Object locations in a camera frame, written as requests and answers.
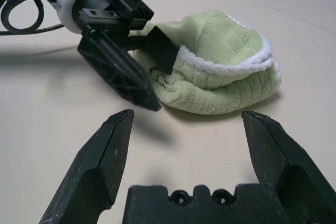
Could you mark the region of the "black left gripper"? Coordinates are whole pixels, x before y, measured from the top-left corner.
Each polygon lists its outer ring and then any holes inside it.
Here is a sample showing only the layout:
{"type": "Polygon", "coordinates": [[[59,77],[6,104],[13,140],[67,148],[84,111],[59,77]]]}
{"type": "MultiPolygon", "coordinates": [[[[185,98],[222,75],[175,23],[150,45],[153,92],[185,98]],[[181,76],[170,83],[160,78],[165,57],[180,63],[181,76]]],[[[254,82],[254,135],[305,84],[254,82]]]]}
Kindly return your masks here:
{"type": "Polygon", "coordinates": [[[140,50],[171,74],[179,47],[154,26],[147,35],[123,38],[123,47],[99,29],[142,29],[154,12],[142,0],[77,0],[77,25],[83,29],[78,52],[124,100],[151,111],[161,106],[143,68],[127,50],[140,50]]]}

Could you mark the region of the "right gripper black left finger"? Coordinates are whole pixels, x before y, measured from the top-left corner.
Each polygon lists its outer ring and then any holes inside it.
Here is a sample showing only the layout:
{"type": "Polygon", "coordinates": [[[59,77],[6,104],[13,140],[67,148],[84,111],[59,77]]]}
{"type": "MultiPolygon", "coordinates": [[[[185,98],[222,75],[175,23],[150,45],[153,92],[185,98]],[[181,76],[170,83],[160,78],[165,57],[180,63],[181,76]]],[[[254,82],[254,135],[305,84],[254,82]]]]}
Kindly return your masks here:
{"type": "Polygon", "coordinates": [[[123,110],[98,128],[77,153],[40,223],[97,223],[114,205],[133,119],[133,110],[123,110]]]}

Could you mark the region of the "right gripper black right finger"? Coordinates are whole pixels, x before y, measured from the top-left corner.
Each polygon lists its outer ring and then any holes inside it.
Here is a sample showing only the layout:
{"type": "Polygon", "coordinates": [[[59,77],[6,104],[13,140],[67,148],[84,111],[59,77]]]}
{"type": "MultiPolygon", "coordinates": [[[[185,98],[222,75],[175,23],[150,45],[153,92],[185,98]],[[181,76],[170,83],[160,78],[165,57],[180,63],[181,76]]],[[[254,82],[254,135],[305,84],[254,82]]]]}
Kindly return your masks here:
{"type": "Polygon", "coordinates": [[[272,185],[289,221],[335,223],[335,191],[305,149],[267,115],[242,119],[258,181],[272,185]]]}

